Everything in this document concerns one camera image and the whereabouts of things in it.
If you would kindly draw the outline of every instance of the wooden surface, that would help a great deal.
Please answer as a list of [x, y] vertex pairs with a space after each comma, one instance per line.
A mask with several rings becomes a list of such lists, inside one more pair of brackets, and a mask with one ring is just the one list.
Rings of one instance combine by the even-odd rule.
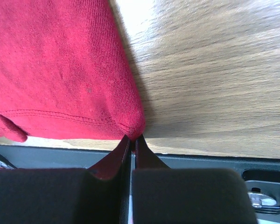
[[[111, 6], [153, 151], [280, 158], [280, 0], [112, 0]], [[117, 143], [29, 138], [24, 145]]]

